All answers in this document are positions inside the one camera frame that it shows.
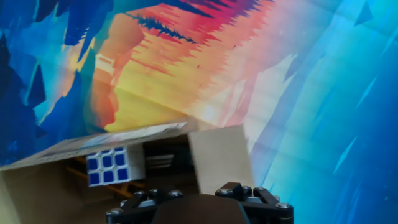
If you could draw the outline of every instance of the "rubik's cube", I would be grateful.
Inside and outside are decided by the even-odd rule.
[[[87,156],[90,187],[118,184],[145,177],[142,146],[124,146]]]

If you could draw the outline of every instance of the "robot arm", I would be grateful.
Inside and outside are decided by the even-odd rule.
[[[106,213],[108,224],[293,224],[293,207],[264,187],[228,182],[215,195],[184,196],[173,186],[139,191]]]

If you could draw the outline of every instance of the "metal screw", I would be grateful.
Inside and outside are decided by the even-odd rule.
[[[265,188],[264,188],[264,187],[255,187],[254,190],[260,190],[260,191],[262,191],[262,190],[265,190]]]
[[[173,197],[178,197],[178,196],[182,195],[181,191],[179,191],[179,190],[172,190],[169,192],[169,194]]]
[[[123,205],[127,202],[127,200],[124,200],[122,202],[120,202],[120,207],[123,207]]]
[[[230,194],[230,193],[233,193],[233,191],[231,189],[218,189],[217,192],[219,194]]]
[[[134,194],[135,195],[143,195],[143,194],[145,194],[145,192],[140,190],[140,191],[134,192]]]
[[[108,212],[106,212],[107,215],[118,215],[120,213],[122,213],[123,210],[121,208],[114,208]]]
[[[290,205],[288,203],[279,202],[278,204],[276,204],[276,207],[281,208],[281,209],[286,209],[286,208],[289,208]]]

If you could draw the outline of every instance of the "colorful poster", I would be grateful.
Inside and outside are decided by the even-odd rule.
[[[296,223],[396,223],[395,0],[0,1],[0,165],[187,115],[243,124]]]

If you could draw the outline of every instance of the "cardboard box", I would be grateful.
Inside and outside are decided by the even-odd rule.
[[[105,223],[119,201],[106,193],[87,204],[65,172],[66,159],[145,142],[188,141],[200,192],[214,194],[227,182],[254,185],[242,126],[214,128],[188,117],[132,131],[69,139],[0,170],[0,220],[10,224]]]

